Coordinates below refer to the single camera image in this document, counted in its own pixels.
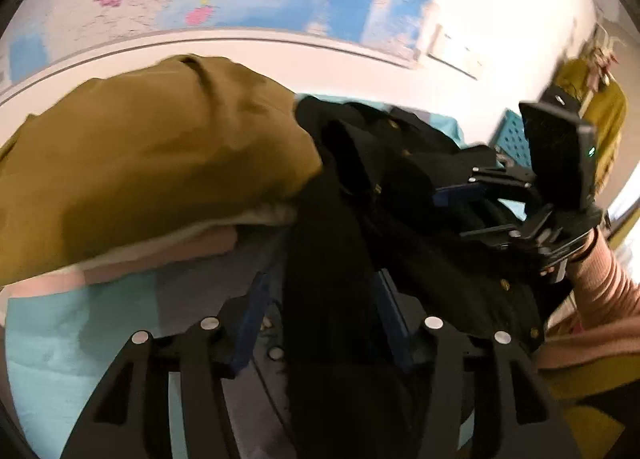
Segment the person's right hand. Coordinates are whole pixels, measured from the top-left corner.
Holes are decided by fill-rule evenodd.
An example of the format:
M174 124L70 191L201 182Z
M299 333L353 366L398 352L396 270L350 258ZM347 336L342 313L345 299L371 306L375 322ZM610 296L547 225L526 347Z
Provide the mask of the person's right hand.
M544 268L539 275L542 277L553 276L554 281L561 281L564 278L570 263L582 260L591 252L593 245L597 242L598 231L599 230L597 228L593 228L585 237L585 240L579 248L577 248L573 253L570 253L570 255L558 265Z

